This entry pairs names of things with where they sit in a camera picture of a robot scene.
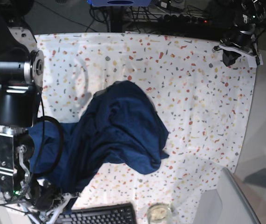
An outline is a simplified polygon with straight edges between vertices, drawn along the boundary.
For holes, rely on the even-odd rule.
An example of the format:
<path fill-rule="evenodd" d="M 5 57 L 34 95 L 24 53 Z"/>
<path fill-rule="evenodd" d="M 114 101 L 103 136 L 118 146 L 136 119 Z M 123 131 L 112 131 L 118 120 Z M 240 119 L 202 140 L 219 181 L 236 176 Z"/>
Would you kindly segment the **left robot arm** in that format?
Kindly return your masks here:
<path fill-rule="evenodd" d="M 250 68 L 263 64 L 262 55 L 257 47 L 256 25 L 265 17 L 263 3 L 259 0 L 236 0 L 235 17 L 231 27 L 220 40 L 214 51 L 223 51 L 225 66 L 235 64 L 240 57 L 247 59 Z"/>

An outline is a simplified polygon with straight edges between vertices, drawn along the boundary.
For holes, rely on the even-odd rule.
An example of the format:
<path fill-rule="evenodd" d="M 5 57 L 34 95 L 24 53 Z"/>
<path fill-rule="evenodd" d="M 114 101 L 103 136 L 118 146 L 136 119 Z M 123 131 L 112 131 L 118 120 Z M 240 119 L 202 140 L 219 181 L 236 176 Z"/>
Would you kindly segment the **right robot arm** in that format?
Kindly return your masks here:
<path fill-rule="evenodd" d="M 23 14 L 13 1 L 0 0 L 0 200 L 4 207 L 21 206 L 36 224 L 54 224 L 79 193 L 63 193 L 48 181 L 38 183 L 58 165 L 64 139 L 56 119 L 38 116 L 44 108 L 44 54 Z M 36 173 L 36 165 L 29 163 L 35 149 L 28 128 L 46 122 L 58 129 L 58 153 L 49 169 Z"/>

